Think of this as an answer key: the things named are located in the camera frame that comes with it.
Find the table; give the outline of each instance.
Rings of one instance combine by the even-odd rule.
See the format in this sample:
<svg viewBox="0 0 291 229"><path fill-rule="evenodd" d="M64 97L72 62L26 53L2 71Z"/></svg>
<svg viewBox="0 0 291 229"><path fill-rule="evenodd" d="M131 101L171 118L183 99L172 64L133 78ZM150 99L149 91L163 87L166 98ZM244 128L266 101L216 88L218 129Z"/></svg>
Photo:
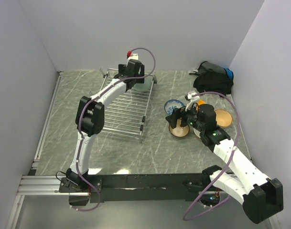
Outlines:
<svg viewBox="0 0 291 229"><path fill-rule="evenodd" d="M158 83L154 85L144 125L143 140L100 133L92 147L89 160L90 174L160 174L201 173L203 169L224 162L214 155L193 130L184 139L169 133L164 104L178 99L187 104L184 95L192 90L194 75L187 71L156 71ZM75 116L79 100L99 91L103 82L100 71L65 72L55 96L54 107L47 127L36 175L55 175L66 171L74 156L77 129ZM237 118L231 105L218 95L201 98L215 109L225 109L233 117L233 124L225 128L235 138ZM241 133L238 142L241 152L250 159Z"/></svg>

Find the red object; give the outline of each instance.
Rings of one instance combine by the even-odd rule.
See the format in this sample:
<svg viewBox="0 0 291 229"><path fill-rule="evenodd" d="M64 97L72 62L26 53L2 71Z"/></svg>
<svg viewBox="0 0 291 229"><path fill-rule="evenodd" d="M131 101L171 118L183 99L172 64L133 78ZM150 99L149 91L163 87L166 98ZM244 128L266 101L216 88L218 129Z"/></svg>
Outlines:
<svg viewBox="0 0 291 229"><path fill-rule="evenodd" d="M128 51L128 52L127 52L127 58L129 58L130 55L131 55L131 51Z"/></svg>

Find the wire dish rack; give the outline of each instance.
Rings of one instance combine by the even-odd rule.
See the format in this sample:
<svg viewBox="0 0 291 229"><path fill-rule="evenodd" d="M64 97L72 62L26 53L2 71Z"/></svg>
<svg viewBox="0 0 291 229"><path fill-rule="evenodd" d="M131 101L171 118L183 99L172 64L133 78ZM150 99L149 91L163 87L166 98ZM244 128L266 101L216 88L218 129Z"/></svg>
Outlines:
<svg viewBox="0 0 291 229"><path fill-rule="evenodd" d="M118 69L108 68L107 73L100 69L104 81L101 86L107 86ZM149 107L153 85L157 83L155 74L151 77L151 88L145 92L137 92L133 88L116 98L105 109L105 124L101 132L119 135L122 137L133 137L141 141L146 112Z"/></svg>

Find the plate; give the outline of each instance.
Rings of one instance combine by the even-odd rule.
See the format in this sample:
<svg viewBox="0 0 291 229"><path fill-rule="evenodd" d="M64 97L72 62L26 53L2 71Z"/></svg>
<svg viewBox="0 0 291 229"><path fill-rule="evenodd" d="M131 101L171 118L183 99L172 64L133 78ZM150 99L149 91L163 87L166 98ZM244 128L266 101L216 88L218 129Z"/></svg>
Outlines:
<svg viewBox="0 0 291 229"><path fill-rule="evenodd" d="M171 125L169 124L169 131L170 133L177 137L177 138L184 138L188 135L189 131L190 131L190 127L189 125L185 126L185 127L181 127L180 124L182 123L181 118L177 119L177 126L172 129Z"/></svg>
<svg viewBox="0 0 291 229"><path fill-rule="evenodd" d="M171 115L174 108L181 108L183 106L184 106L183 102L177 99L171 99L164 104L164 110L168 115Z"/></svg>
<svg viewBox="0 0 291 229"><path fill-rule="evenodd" d="M152 77L148 76L144 79L144 83L136 83L132 89L137 92L146 92L151 88Z"/></svg>
<svg viewBox="0 0 291 229"><path fill-rule="evenodd" d="M232 116L228 111L225 110L215 110L216 112L216 122L220 127L229 127L232 123Z"/></svg>

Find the white wall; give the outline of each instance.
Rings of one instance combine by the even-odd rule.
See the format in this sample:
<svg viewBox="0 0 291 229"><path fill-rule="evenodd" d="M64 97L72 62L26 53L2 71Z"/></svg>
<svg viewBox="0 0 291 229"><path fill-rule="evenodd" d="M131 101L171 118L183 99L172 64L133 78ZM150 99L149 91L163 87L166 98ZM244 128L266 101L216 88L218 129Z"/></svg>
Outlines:
<svg viewBox="0 0 291 229"><path fill-rule="evenodd" d="M117 67L140 46L157 69L180 70L203 60L228 67L264 0L19 1L57 70Z"/></svg>
<svg viewBox="0 0 291 229"><path fill-rule="evenodd" d="M34 158L56 70L17 0L0 0L0 229Z"/></svg>
<svg viewBox="0 0 291 229"><path fill-rule="evenodd" d="M278 218L291 229L291 0L264 2L230 69L250 154L283 183Z"/></svg>

